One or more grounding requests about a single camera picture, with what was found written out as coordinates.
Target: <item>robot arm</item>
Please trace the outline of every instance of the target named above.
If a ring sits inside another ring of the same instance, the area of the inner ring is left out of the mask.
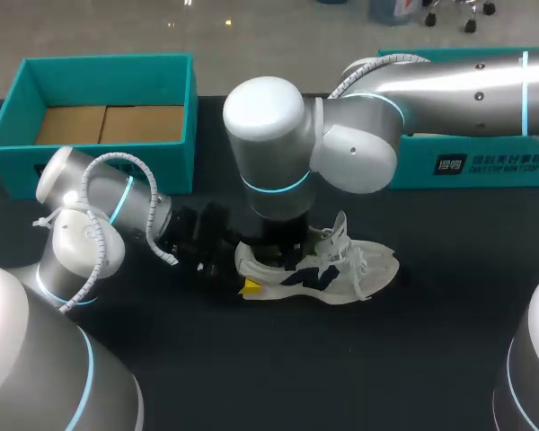
[[[327,100],[255,78],[230,93],[224,121],[252,207],[283,223],[312,205],[312,172],[353,193],[385,187],[404,133],[539,135],[539,51],[368,59],[346,70]]]

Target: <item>white sneaker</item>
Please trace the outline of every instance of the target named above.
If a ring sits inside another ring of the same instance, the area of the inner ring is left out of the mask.
[[[293,271],[259,262],[256,255],[277,256],[276,248],[240,242],[235,267],[246,278],[244,299],[271,300],[308,295],[332,305],[365,301],[393,280],[399,262],[393,250],[348,237],[347,217],[338,213],[332,229],[310,229],[306,254]]]

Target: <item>gray floor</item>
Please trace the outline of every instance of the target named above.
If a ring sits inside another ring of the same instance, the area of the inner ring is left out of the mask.
[[[257,75],[326,92],[344,66],[380,48],[539,46],[539,0],[497,7],[468,35],[459,31],[467,14],[452,4],[428,29],[369,22],[367,0],[0,0],[0,98],[22,57],[191,52],[208,95]]]

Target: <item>black table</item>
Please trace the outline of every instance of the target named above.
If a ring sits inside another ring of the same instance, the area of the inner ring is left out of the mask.
[[[195,191],[253,226],[222,121],[199,100]],[[492,430],[490,396],[539,282],[539,189],[384,190],[322,181],[310,215],[396,250],[402,270],[374,300],[224,300],[127,244],[111,286],[76,318],[136,375],[146,431],[165,429]],[[0,267],[29,264],[47,213],[0,185]]]

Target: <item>teal box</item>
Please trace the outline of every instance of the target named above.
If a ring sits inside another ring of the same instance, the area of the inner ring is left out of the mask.
[[[0,177],[11,198],[34,198],[41,170],[60,147],[34,145],[46,108],[95,105],[183,105],[180,142],[72,147],[94,157],[133,154],[152,170],[160,191],[191,193],[198,120],[192,57],[157,54],[24,59],[0,110]],[[128,163],[111,164],[144,179]]]
[[[491,57],[539,48],[384,50],[430,61]],[[441,169],[451,166],[459,169]],[[539,186],[539,141],[529,136],[403,136],[392,189]]]

